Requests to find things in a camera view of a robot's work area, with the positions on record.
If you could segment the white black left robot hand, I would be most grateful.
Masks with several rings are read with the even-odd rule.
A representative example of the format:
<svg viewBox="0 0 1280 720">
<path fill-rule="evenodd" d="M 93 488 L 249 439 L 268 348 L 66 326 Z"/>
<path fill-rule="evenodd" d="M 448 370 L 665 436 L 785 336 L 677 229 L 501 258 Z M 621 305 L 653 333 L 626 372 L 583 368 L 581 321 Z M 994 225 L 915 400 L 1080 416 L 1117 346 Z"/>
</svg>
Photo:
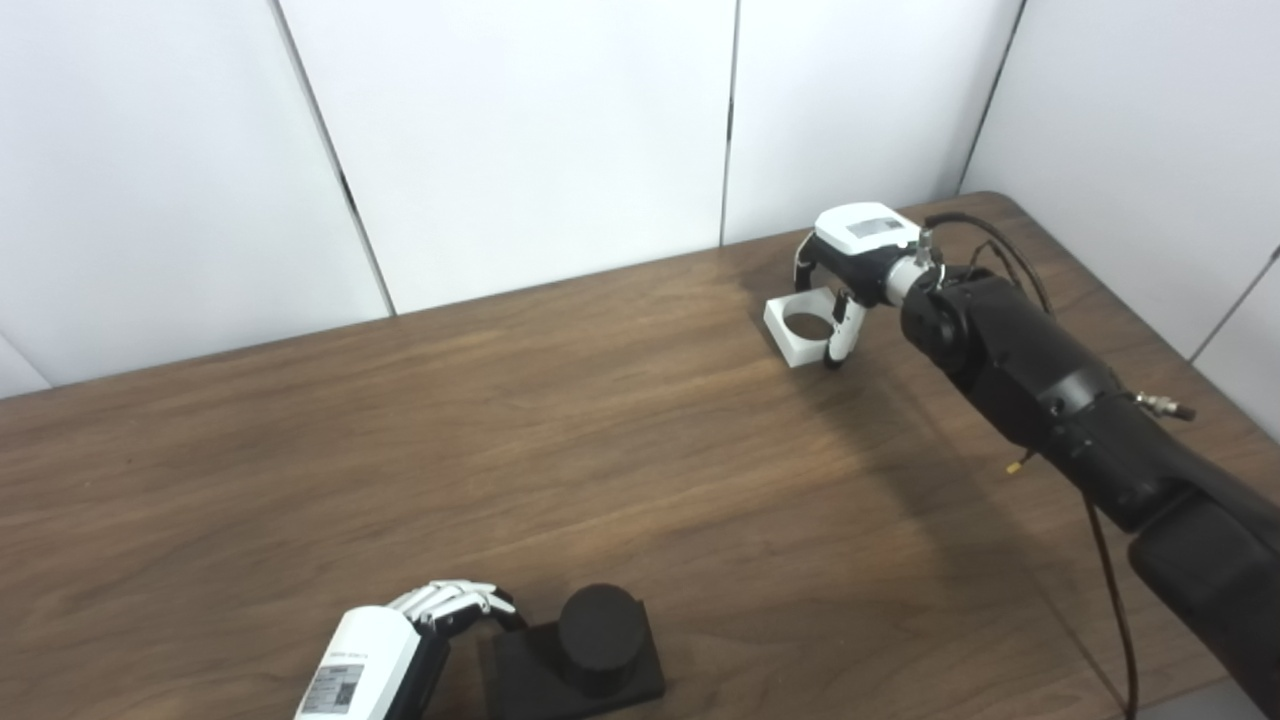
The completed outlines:
<svg viewBox="0 0 1280 720">
<path fill-rule="evenodd" d="M 421 719 L 451 656 L 451 641 L 490 619 L 527 621 L 492 583 L 429 582 L 389 603 L 343 614 L 294 712 L 297 719 Z"/>
</svg>

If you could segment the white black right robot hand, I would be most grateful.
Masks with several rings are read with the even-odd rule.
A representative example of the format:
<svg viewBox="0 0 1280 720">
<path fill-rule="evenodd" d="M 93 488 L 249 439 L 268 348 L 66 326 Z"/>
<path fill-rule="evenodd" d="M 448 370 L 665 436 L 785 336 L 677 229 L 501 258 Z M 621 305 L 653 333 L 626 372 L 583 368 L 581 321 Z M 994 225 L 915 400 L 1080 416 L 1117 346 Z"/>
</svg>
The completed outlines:
<svg viewBox="0 0 1280 720">
<path fill-rule="evenodd" d="M 831 337 L 823 363 L 844 365 L 854 350 L 869 310 L 901 307 L 908 291 L 931 268 L 918 258 L 922 228 L 882 202 L 852 202 L 823 211 L 800 243 L 794 261 L 794 288 L 812 290 L 817 269 L 842 288 L 835 295 Z"/>
</svg>

